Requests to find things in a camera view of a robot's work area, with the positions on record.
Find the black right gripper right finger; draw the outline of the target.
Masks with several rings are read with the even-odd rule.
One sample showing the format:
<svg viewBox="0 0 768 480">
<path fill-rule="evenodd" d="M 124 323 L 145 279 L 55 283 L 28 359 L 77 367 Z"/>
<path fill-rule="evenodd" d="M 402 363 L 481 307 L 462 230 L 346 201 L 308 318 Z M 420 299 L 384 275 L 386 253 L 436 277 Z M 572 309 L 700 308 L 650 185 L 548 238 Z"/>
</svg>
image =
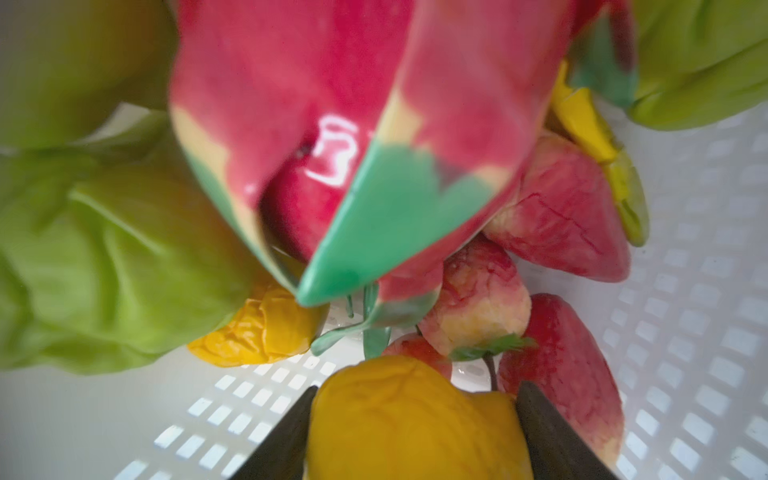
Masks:
<svg viewBox="0 0 768 480">
<path fill-rule="evenodd" d="M 537 385 L 523 381 L 516 411 L 536 480 L 617 480 Z"/>
</svg>

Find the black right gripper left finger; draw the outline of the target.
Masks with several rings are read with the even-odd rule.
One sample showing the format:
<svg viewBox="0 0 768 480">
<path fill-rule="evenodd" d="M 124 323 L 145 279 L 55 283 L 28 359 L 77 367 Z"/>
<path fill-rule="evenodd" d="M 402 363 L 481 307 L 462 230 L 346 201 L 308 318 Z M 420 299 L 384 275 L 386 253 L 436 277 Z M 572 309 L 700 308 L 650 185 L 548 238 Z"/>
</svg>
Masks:
<svg viewBox="0 0 768 480">
<path fill-rule="evenodd" d="M 312 402 L 310 386 L 285 413 L 264 441 L 231 476 L 232 480 L 301 480 L 304 475 Z"/>
</svg>

